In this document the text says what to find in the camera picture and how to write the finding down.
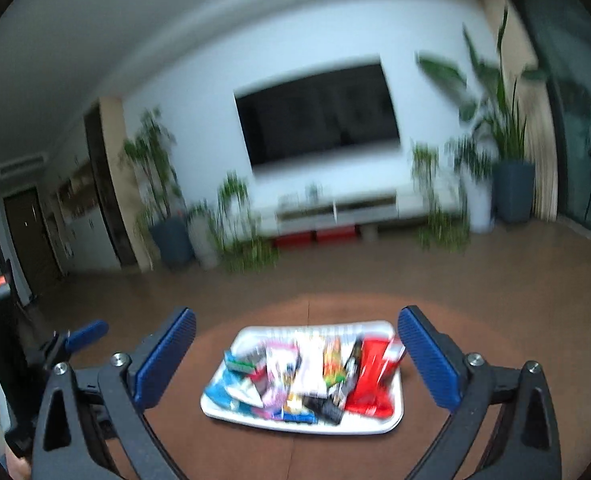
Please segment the person's left hand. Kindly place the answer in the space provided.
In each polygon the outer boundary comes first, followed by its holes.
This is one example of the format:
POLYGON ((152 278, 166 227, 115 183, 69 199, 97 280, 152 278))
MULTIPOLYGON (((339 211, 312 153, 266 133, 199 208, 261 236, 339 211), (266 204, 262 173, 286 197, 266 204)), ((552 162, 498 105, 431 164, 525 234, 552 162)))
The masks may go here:
POLYGON ((32 475, 30 463, 25 458, 16 456, 7 445, 4 447, 4 460, 7 473, 12 480, 30 480, 32 475))

